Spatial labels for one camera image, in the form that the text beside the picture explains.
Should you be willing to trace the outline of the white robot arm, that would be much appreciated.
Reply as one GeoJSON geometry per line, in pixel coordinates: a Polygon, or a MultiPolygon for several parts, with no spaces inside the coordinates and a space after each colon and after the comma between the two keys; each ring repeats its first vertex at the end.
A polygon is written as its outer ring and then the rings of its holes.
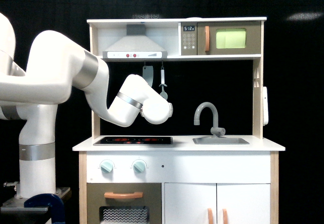
{"type": "Polygon", "coordinates": [[[36,36],[26,69],[14,62],[15,47],[14,29],[1,16],[1,119],[25,121],[19,135],[22,198],[56,191],[56,113],[72,88],[84,91],[100,118],[121,127],[132,125],[137,115],[152,124],[164,123],[172,115],[172,105],[135,74],[125,79],[108,105],[107,64],[59,32],[47,30],[36,36]]]}

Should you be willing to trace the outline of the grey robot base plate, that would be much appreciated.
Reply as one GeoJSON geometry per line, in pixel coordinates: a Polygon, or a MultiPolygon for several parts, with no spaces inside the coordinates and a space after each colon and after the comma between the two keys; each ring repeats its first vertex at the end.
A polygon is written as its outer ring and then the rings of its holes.
{"type": "MultiPolygon", "coordinates": [[[[57,188],[55,193],[65,204],[71,197],[69,187],[57,188]]],[[[1,223],[52,223],[49,207],[24,208],[27,198],[15,196],[1,206],[1,223]]]]}

